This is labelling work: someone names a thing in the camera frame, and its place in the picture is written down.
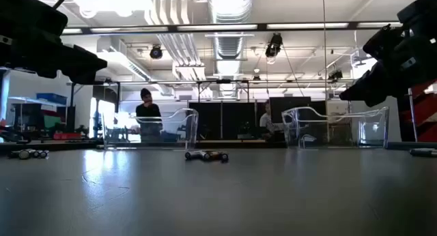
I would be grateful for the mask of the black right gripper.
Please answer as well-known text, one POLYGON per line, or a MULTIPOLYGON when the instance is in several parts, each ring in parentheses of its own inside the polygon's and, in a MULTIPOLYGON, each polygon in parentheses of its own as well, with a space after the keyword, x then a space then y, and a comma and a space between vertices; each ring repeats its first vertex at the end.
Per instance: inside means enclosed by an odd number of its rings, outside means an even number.
POLYGON ((397 17, 401 27, 383 26, 364 45, 377 62, 339 94, 341 100, 372 107, 390 93, 437 78, 437 0, 416 0, 397 17))

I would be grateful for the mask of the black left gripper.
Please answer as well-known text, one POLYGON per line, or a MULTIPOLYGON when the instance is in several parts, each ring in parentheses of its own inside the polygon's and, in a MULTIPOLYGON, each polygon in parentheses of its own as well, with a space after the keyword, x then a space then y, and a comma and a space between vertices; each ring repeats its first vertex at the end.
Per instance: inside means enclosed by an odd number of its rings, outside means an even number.
POLYGON ((62 45, 68 18, 58 10, 65 0, 49 5, 40 0, 0 0, 0 68, 56 76, 93 84, 107 61, 88 50, 62 45))

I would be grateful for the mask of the clear plastic bin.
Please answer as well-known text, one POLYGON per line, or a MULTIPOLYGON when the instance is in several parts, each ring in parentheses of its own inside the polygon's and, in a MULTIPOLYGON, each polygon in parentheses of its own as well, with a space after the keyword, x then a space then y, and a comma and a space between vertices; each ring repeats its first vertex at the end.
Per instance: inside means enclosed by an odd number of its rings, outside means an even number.
POLYGON ((282 112, 289 148, 385 148, 389 135, 389 108, 361 113, 321 115, 309 106, 282 112))
POLYGON ((102 116, 104 149, 194 149, 199 113, 180 108, 163 117, 102 116))

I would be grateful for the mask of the blue storage crate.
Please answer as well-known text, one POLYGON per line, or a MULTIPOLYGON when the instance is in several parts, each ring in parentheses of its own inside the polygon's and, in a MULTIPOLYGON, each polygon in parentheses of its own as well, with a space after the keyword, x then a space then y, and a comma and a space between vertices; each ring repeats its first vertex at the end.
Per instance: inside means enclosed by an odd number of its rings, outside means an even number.
POLYGON ((36 93, 36 98, 62 105, 66 105, 68 101, 68 98, 66 96, 56 93, 36 93))

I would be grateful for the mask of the red storage bin rack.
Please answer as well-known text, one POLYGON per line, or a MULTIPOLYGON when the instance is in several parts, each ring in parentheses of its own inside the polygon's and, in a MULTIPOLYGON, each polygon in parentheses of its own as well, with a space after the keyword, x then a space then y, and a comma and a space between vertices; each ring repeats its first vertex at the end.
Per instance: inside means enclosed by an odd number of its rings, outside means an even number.
POLYGON ((437 143, 437 80, 414 86, 397 107, 403 142, 437 143))

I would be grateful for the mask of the red low box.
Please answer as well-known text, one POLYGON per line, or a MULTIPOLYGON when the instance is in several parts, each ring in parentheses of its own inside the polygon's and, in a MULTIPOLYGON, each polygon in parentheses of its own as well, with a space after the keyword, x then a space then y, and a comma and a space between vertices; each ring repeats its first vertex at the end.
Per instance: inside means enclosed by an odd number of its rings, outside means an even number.
POLYGON ((72 141, 72 140, 81 140, 82 135, 80 133, 54 133, 53 139, 57 141, 72 141))

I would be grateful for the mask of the person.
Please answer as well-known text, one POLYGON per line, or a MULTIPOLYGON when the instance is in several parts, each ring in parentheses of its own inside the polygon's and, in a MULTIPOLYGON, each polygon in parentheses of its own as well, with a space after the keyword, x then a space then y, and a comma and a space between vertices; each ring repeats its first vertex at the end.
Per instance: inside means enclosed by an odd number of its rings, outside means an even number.
POLYGON ((160 141, 160 131, 163 128, 160 109, 153 103, 151 92, 142 88, 140 92, 143 101, 136 107, 136 118, 142 143, 157 143, 160 141))
POLYGON ((266 100, 266 102, 264 103, 264 108, 265 108, 265 113, 260 117, 259 120, 259 130, 262 138, 266 142, 271 142, 271 143, 283 142, 285 140, 284 133, 283 133, 283 124, 274 123, 272 121, 269 100, 266 100))

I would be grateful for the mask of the white ceiling pipe bundle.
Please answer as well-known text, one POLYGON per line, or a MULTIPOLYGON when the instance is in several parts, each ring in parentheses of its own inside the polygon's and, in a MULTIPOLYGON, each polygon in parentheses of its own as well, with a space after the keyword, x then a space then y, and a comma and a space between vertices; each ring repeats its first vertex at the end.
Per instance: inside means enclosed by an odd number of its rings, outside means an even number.
MULTIPOLYGON (((188 0, 149 0, 148 25, 188 25, 188 0)), ((173 59, 173 75, 181 80, 204 80, 205 65, 191 33, 161 33, 158 40, 173 59)))

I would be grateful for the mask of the black screen panels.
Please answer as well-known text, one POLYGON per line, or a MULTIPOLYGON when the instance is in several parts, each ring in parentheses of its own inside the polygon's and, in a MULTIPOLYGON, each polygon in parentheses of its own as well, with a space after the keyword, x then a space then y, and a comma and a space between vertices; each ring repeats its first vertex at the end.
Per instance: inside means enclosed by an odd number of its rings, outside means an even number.
MULTIPOLYGON (((271 97, 266 100, 270 101, 272 121, 282 124, 282 112, 311 103, 310 97, 271 97)), ((201 140, 264 140, 259 120, 265 113, 266 100, 191 102, 188 105, 199 113, 198 138, 201 140)))

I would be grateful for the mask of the white round duct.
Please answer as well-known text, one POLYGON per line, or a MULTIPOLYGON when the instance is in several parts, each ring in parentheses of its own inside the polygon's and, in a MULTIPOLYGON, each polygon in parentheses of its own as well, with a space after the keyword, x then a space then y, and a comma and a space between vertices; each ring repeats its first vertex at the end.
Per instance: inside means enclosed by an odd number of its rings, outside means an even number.
POLYGON ((79 7, 83 18, 93 18, 101 12, 115 12, 118 16, 129 17, 135 11, 150 10, 154 0, 72 0, 79 7))

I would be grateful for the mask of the black aluminium rig frame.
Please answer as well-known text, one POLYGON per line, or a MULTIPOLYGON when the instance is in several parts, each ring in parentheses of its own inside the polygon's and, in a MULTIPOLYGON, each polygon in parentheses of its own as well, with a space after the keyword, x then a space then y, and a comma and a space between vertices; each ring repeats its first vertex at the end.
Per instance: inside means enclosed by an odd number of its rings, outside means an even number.
POLYGON ((350 21, 329 23, 231 23, 199 25, 149 25, 119 27, 68 27, 63 35, 118 35, 158 33, 282 32, 378 30, 383 26, 401 27, 395 21, 350 21))

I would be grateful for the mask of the black background rig frame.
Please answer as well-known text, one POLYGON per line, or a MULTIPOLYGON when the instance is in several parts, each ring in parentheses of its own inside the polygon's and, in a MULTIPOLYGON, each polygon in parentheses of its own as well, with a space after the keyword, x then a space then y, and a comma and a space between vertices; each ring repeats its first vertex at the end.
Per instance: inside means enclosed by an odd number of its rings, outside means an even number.
MULTIPOLYGON (((217 79, 217 80, 197 80, 197 81, 132 81, 132 82, 118 82, 112 80, 106 81, 94 81, 90 86, 106 87, 115 85, 117 92, 115 94, 115 111, 119 111, 119 103, 121 102, 120 89, 122 85, 141 85, 141 86, 157 86, 159 89, 171 86, 192 86, 197 90, 197 93, 205 91, 209 85, 230 85, 245 84, 246 89, 250 88, 250 82, 248 80, 230 80, 230 79, 217 79)), ((121 123, 117 116, 109 117, 102 113, 94 122, 93 131, 97 132, 98 127, 102 130, 102 139, 104 143, 117 142, 127 143, 130 141, 128 136, 130 134, 137 134, 145 139, 146 143, 152 143, 154 145, 162 143, 165 138, 162 137, 163 120, 164 117, 140 117, 135 119, 135 122, 139 124, 138 128, 128 128, 126 124, 121 123)))

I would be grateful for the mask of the silver ribbed duct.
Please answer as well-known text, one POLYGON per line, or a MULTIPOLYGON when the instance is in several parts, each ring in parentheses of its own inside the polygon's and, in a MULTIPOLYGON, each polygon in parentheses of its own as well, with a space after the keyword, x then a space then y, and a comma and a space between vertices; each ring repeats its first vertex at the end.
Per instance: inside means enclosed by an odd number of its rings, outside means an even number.
MULTIPOLYGON (((253 0, 208 0, 211 22, 220 25, 244 24, 251 15, 253 0)), ((213 38, 216 72, 222 79, 235 79, 240 71, 244 38, 213 38)))

